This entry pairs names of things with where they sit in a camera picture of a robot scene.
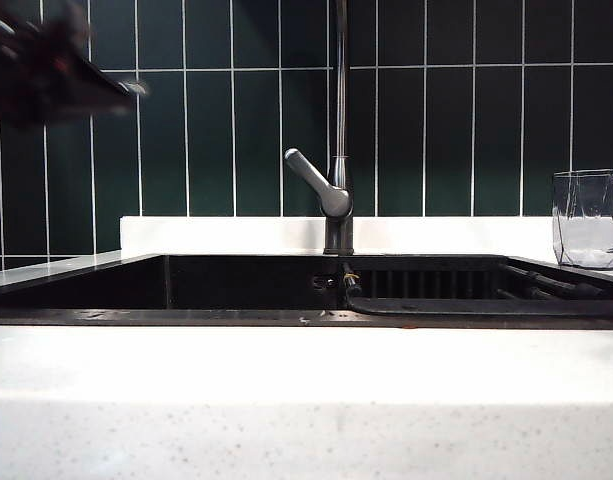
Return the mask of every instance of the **faucet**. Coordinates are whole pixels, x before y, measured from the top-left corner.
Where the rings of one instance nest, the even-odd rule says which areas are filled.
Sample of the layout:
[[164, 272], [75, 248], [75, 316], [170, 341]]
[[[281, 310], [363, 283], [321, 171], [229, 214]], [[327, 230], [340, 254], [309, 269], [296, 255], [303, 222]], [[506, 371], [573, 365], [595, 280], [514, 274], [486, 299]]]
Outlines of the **faucet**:
[[348, 84], [348, 0], [337, 1], [337, 144], [328, 180], [296, 148], [284, 154], [286, 164], [319, 197], [326, 215], [324, 254], [353, 254], [353, 189], [348, 168], [346, 92]]

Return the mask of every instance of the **white grout line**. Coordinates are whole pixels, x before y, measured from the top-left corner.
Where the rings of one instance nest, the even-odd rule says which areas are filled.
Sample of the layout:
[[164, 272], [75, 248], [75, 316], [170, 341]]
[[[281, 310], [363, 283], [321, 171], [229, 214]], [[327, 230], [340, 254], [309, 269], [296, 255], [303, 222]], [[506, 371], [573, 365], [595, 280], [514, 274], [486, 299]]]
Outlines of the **white grout line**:
[[428, 0], [424, 0], [424, 119], [422, 127], [422, 217], [426, 216], [426, 128], [428, 108]]
[[573, 170], [573, 138], [575, 129], [575, 0], [571, 0], [570, 18], [570, 141], [568, 169]]
[[375, 0], [375, 216], [379, 216], [379, 0]]
[[[44, 22], [44, 0], [39, 0], [39, 20]], [[46, 216], [46, 255], [50, 260], [50, 214], [48, 211], [48, 129], [43, 127], [44, 142], [44, 215]]]
[[46, 254], [50, 257], [50, 216], [48, 211], [48, 130], [44, 126], [44, 214], [46, 216]]
[[[78, 253], [76, 255], [51, 255], [50, 258], [71, 258], [71, 257], [86, 257], [89, 253]], [[45, 253], [38, 255], [6, 255], [6, 258], [48, 258]]]
[[2, 174], [2, 125], [0, 123], [0, 247], [1, 247], [1, 260], [2, 260], [2, 271], [5, 269], [4, 267], [4, 255], [6, 249], [4, 247], [4, 181]]
[[231, 130], [233, 142], [233, 216], [237, 216], [237, 149], [235, 136], [235, 41], [233, 0], [230, 0], [230, 107], [231, 107]]
[[[90, 1], [87, 1], [88, 23], [90, 24]], [[92, 37], [88, 35], [88, 61], [93, 60], [93, 45]], [[89, 117], [90, 126], [90, 194], [91, 194], [91, 216], [93, 227], [93, 254], [97, 254], [97, 206], [95, 199], [95, 136], [94, 136], [94, 121], [93, 116]]]
[[[135, 0], [135, 78], [139, 81], [139, 0]], [[139, 216], [144, 215], [144, 185], [142, 182], [142, 114], [141, 100], [137, 95], [137, 175], [139, 177]]]
[[524, 145], [526, 143], [526, 0], [522, 0], [522, 106], [519, 144], [519, 216], [524, 216]]
[[184, 67], [184, 161], [186, 168], [186, 216], [190, 217], [190, 165], [188, 151], [188, 71], [186, 51], [186, 0], [182, 2], [182, 65]]
[[279, 216], [284, 216], [284, 99], [282, 78], [282, 0], [277, 0], [278, 52], [277, 78], [279, 86]]
[[473, 0], [473, 97], [470, 139], [470, 216], [475, 216], [475, 127], [476, 127], [476, 64], [477, 64], [477, 0]]
[[[571, 62], [551, 62], [551, 63], [478, 63], [476, 68], [491, 68], [491, 67], [570, 67]], [[610, 67], [613, 66], [613, 62], [575, 62], [576, 67]], [[472, 63], [457, 63], [457, 64], [442, 64], [442, 65], [354, 65], [350, 67], [351, 70], [409, 70], [424, 68], [473, 68]], [[140, 68], [139, 72], [142, 73], [167, 73], [167, 72], [276, 72], [281, 70], [285, 71], [332, 71], [332, 66], [322, 67], [239, 67], [239, 68]], [[102, 70], [103, 73], [135, 73], [136, 69], [109, 69]]]
[[326, 174], [330, 170], [330, 0], [326, 0]]

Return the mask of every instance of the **kitchen sink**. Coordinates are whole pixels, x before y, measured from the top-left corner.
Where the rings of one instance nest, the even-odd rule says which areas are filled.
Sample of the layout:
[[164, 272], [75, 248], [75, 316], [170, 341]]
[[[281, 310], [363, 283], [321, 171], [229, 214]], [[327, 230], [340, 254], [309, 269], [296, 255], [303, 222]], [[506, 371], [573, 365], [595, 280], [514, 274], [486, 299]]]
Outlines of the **kitchen sink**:
[[0, 323], [600, 329], [613, 277], [496, 255], [161, 255], [2, 286]]

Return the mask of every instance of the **faucet base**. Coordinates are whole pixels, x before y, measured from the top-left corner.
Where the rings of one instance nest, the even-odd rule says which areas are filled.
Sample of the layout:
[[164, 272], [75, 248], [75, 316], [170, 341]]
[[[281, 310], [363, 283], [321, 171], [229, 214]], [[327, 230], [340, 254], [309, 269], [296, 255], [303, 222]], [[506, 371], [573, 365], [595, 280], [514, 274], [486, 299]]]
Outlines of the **faucet base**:
[[351, 256], [354, 253], [355, 253], [355, 250], [353, 250], [352, 248], [344, 248], [344, 249], [325, 248], [324, 249], [324, 255], [339, 255], [341, 257], [345, 257], [345, 256]]

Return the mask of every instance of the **wall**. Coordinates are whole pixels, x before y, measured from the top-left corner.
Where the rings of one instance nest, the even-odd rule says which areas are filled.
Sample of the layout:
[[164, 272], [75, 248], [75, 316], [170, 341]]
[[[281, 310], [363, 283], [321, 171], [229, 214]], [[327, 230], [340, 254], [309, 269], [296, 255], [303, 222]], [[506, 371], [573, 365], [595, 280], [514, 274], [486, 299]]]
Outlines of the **wall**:
[[[549, 215], [553, 172], [613, 168], [613, 0], [349, 3], [356, 215]], [[116, 249], [124, 215], [319, 214], [281, 152], [326, 168], [332, 0], [82, 4], [93, 62], [152, 95], [1, 127], [0, 268]]]

